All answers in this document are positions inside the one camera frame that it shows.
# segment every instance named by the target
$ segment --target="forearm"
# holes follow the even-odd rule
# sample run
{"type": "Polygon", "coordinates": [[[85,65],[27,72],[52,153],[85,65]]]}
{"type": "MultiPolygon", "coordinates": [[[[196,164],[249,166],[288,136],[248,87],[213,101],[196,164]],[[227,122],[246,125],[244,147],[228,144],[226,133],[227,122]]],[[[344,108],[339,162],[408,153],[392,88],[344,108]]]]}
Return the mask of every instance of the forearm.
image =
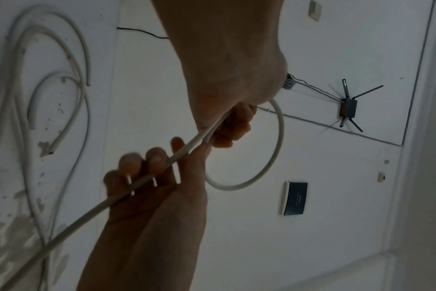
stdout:
{"type": "Polygon", "coordinates": [[[135,244],[116,290],[188,291],[206,209],[206,200],[190,203],[179,193],[167,198],[135,244]]]}
{"type": "Polygon", "coordinates": [[[152,2],[189,81],[251,79],[265,62],[283,57],[277,39],[283,0],[152,2]]]}

